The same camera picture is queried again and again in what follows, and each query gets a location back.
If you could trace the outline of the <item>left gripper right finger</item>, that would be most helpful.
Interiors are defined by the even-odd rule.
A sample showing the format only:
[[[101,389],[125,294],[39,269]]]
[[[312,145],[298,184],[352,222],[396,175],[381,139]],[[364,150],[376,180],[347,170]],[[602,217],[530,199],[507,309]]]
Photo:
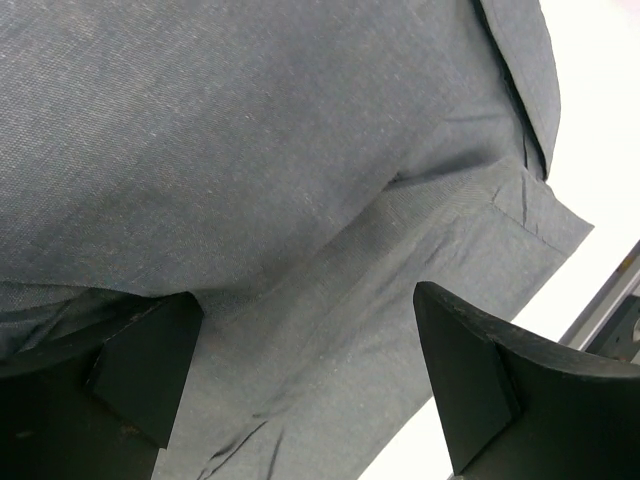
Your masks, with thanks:
[[[639,369],[545,339],[433,282],[413,294],[457,479],[635,479]]]

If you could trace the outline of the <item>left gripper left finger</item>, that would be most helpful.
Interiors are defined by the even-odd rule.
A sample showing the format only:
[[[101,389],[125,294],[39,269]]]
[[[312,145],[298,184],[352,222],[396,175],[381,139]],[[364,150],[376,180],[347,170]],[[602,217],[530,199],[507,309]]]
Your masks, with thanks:
[[[2,478],[151,478],[202,319],[189,293],[138,298],[2,361]]]

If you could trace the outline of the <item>grey long sleeve shirt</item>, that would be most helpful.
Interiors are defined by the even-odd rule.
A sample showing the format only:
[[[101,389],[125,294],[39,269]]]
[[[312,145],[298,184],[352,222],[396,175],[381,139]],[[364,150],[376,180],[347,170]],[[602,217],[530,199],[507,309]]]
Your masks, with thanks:
[[[356,479],[429,398],[412,296],[510,320],[591,227],[547,184],[536,1],[5,1],[1,354],[193,294],[157,479]]]

